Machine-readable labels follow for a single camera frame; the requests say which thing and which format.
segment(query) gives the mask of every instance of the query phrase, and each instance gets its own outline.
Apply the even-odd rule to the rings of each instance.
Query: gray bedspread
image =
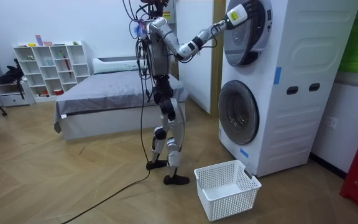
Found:
[[[183,102],[189,96],[183,84],[170,75],[170,84],[174,97]],[[151,79],[147,80],[147,88],[152,92]],[[153,97],[145,106],[155,105]],[[59,96],[55,105],[54,127],[57,133],[61,128],[58,121],[71,113],[97,112],[141,107],[143,102],[142,86],[138,71],[118,72],[92,75],[80,84]]]

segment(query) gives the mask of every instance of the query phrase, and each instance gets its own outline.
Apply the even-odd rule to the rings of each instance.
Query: stacked washer and dryer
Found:
[[[219,138],[260,177],[307,162],[358,0],[258,1],[224,33]]]

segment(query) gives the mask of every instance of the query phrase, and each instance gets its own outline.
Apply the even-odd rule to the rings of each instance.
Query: wooden floor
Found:
[[[218,140],[217,119],[193,102],[186,108],[178,173],[190,184],[163,185],[167,168],[153,170],[72,223],[208,223],[193,170],[233,157]],[[66,142],[53,131],[53,103],[7,112],[0,113],[0,223],[60,223],[147,175],[139,131]],[[146,129],[149,155],[151,138]],[[358,205],[338,195],[342,180],[313,161],[260,181],[252,210],[215,223],[358,223]]]

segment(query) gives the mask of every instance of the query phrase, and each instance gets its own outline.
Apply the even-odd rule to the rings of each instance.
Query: bed frame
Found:
[[[103,61],[113,62],[132,60],[132,58],[103,58]],[[185,102],[180,102],[179,105],[186,120],[186,104]],[[68,115],[59,121],[59,125],[66,140],[136,130],[140,129],[141,111],[142,108],[138,107]],[[161,126],[160,114],[161,110],[159,106],[145,107],[143,112],[143,128]]]

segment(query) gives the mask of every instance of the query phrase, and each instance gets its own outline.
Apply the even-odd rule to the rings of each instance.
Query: blue tape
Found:
[[[244,150],[242,150],[241,148],[240,148],[240,152],[243,154],[243,155],[245,155],[246,156],[246,158],[248,158],[248,153],[246,153]]]
[[[280,83],[280,75],[281,75],[281,67],[276,68],[276,74],[274,76],[274,85],[277,85]]]

